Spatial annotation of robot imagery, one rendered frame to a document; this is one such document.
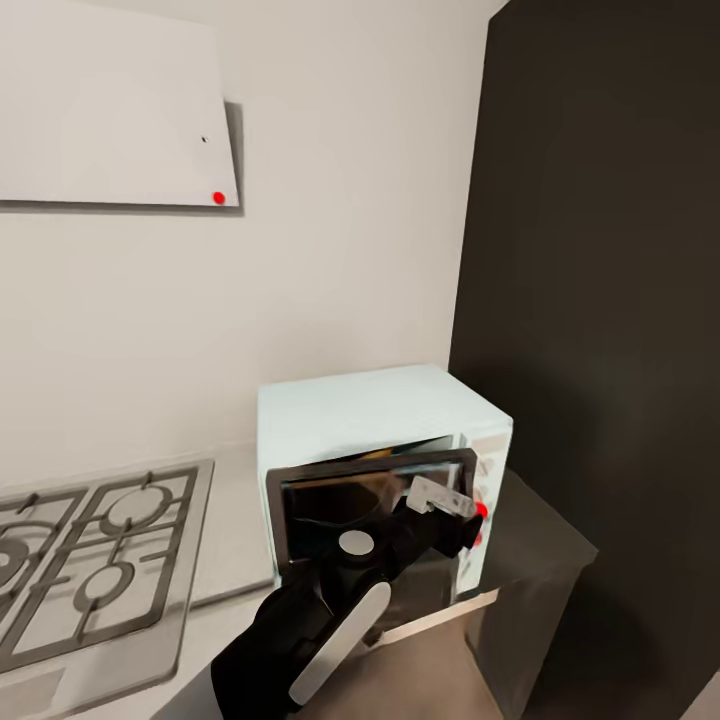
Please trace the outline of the microwave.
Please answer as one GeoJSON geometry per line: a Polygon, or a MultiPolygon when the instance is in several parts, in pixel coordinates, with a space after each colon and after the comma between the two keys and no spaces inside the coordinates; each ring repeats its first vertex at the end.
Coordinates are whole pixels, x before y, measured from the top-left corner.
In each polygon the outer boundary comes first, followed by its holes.
{"type": "Polygon", "coordinates": [[[512,434],[507,413],[434,363],[260,386],[256,476],[272,570],[318,572],[341,533],[384,523],[415,475],[470,497],[486,519],[512,434]],[[344,459],[388,447],[390,457],[344,459]]]}

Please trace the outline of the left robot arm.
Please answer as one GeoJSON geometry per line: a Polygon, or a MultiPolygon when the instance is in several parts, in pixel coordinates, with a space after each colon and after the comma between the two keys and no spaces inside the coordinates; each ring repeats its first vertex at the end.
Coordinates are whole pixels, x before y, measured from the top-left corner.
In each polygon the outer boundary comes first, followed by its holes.
{"type": "Polygon", "coordinates": [[[425,551],[472,549],[478,503],[415,475],[391,516],[341,533],[306,577],[278,588],[254,623],[149,720],[286,720],[306,706],[382,615],[392,584],[425,551]],[[470,518],[462,524],[460,518],[470,518]]]}

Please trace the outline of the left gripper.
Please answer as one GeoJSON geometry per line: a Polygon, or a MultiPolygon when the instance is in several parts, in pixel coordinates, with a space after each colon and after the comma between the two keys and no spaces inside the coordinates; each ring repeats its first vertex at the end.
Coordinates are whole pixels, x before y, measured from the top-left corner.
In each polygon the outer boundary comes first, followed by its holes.
{"type": "Polygon", "coordinates": [[[462,524],[458,516],[438,506],[433,511],[420,514],[407,506],[407,497],[405,489],[393,495],[392,514],[388,520],[397,520],[408,528],[416,548],[413,563],[430,549],[439,550],[451,559],[463,548],[472,549],[485,520],[481,513],[462,516],[461,518],[470,518],[466,524],[462,524]]]}

